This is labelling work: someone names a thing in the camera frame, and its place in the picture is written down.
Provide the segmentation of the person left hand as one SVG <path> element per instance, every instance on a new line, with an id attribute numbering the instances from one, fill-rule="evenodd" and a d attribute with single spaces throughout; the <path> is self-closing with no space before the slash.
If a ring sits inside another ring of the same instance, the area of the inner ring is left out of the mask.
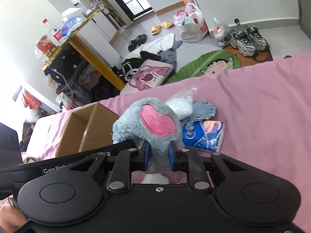
<path id="1" fill-rule="evenodd" d="M 21 210 L 12 206 L 9 201 L 1 206 L 0 214 L 1 228 L 4 232 L 14 232 L 26 223 L 26 218 Z"/>

